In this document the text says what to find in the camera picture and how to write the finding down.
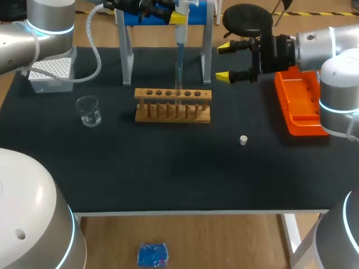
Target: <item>blue object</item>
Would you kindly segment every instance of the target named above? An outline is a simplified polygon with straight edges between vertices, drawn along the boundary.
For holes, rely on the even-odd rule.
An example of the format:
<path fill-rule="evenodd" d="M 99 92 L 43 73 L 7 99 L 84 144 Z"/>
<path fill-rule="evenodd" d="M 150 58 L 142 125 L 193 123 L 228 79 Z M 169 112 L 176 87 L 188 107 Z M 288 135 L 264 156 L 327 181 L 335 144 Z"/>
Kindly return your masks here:
<path fill-rule="evenodd" d="M 168 261 L 166 244 L 141 244 L 137 265 L 143 267 L 165 267 Z"/>
<path fill-rule="evenodd" d="M 166 25 L 163 20 L 150 16 L 143 18 L 142 23 L 139 23 L 139 17 L 128 13 L 123 13 L 125 25 Z M 190 4 L 190 15 L 188 17 L 188 25 L 206 25 L 207 22 L 207 1 L 199 1 L 198 7 Z"/>

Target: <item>black stool seat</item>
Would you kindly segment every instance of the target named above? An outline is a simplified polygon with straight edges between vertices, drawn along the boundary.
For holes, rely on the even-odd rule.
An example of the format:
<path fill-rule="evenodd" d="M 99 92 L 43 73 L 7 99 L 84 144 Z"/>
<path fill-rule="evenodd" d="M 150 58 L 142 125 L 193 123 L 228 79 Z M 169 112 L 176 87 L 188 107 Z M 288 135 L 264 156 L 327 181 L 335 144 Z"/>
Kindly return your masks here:
<path fill-rule="evenodd" d="M 236 4 L 223 14 L 223 26 L 230 33 L 247 38 L 260 36 L 261 29 L 271 28 L 272 25 L 271 13 L 254 4 Z"/>

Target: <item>white cable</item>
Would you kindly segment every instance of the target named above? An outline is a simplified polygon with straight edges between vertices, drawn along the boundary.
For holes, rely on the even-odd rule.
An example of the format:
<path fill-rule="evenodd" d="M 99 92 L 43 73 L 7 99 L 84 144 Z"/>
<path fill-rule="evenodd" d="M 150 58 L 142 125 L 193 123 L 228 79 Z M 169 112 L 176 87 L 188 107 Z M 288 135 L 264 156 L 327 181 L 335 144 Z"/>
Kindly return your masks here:
<path fill-rule="evenodd" d="M 87 32 L 87 35 L 88 35 L 89 42 L 91 44 L 92 50 L 94 51 L 94 54 L 95 54 L 95 57 L 96 57 L 96 60 L 97 60 L 97 69 L 91 76 L 88 76 L 88 77 L 85 77 L 85 78 L 79 78 L 79 79 L 75 79 L 75 80 L 68 80 L 66 78 L 61 78 L 61 77 L 56 76 L 54 74 L 51 74 L 51 73 L 49 73 L 47 71 L 44 71 L 44 70 L 41 70 L 41 69 L 38 69 L 38 68 L 34 68 L 34 67 L 27 68 L 27 70 L 30 70 L 30 71 L 33 71 L 33 72 L 36 72 L 36 73 L 41 73 L 41 74 L 46 75 L 48 77 L 54 78 L 56 80 L 60 80 L 60 81 L 64 81 L 64 82 L 71 82 L 71 83 L 81 83 L 81 82 L 85 82 L 85 81 L 88 81 L 88 80 L 92 80 L 94 77 L 96 77 L 101 71 L 102 62 L 101 62 L 100 54 L 99 54 L 99 52 L 98 52 L 98 50 L 97 50 L 97 48 L 95 46 L 95 43 L 94 43 L 94 41 L 92 39 L 91 20 L 92 20 L 93 16 L 98 11 L 104 10 L 104 9 L 105 8 L 103 7 L 103 4 L 99 4 L 98 6 L 94 7 L 91 10 L 90 14 L 88 15 L 88 19 L 86 21 L 86 32 Z"/>
<path fill-rule="evenodd" d="M 353 131 L 353 128 L 354 128 L 354 125 L 355 125 L 355 122 L 358 121 L 358 113 L 354 113 L 353 114 L 353 117 L 348 125 L 348 129 L 347 129 L 347 138 L 350 140 L 350 141 L 357 141 L 359 142 L 359 138 L 355 137 L 352 135 L 352 131 Z"/>
<path fill-rule="evenodd" d="M 23 21 L 14 21 L 13 24 L 22 24 L 25 28 L 30 30 L 31 35 L 33 36 L 34 40 L 35 40 L 35 55 L 34 55 L 34 59 L 33 61 L 29 64 L 28 67 L 21 67 L 18 68 L 17 70 L 21 71 L 21 74 L 23 76 L 27 76 L 27 71 L 28 69 L 33 66 L 33 64 L 38 60 L 39 58 L 39 54 L 40 54 L 40 44 L 39 44 L 39 39 L 37 34 L 35 33 L 34 29 L 30 28 L 27 26 L 27 24 Z"/>

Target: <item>small glass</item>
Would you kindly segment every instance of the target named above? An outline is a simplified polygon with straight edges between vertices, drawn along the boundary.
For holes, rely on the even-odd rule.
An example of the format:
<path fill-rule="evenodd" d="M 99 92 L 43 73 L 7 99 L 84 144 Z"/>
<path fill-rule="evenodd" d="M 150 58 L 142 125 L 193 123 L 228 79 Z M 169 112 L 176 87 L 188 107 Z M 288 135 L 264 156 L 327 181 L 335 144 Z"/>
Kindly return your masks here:
<path fill-rule="evenodd" d="M 99 100 L 88 95 L 76 101 L 76 109 L 81 115 L 82 122 L 87 127 L 95 127 L 101 123 Z"/>

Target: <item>wooden test tube rack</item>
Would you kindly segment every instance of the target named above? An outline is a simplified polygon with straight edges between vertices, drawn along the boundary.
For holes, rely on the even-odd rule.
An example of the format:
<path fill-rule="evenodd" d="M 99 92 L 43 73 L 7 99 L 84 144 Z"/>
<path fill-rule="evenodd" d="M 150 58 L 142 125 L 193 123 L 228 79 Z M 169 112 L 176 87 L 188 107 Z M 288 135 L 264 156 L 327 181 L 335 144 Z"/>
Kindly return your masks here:
<path fill-rule="evenodd" d="M 136 110 L 136 122 L 211 122 L 209 102 L 212 100 L 212 91 L 210 90 L 182 90 L 178 95 L 175 90 L 170 89 L 136 88 L 135 98 L 140 101 Z M 153 100 L 181 100 L 182 105 L 157 103 Z M 196 104 L 186 104 L 185 101 L 188 100 Z"/>

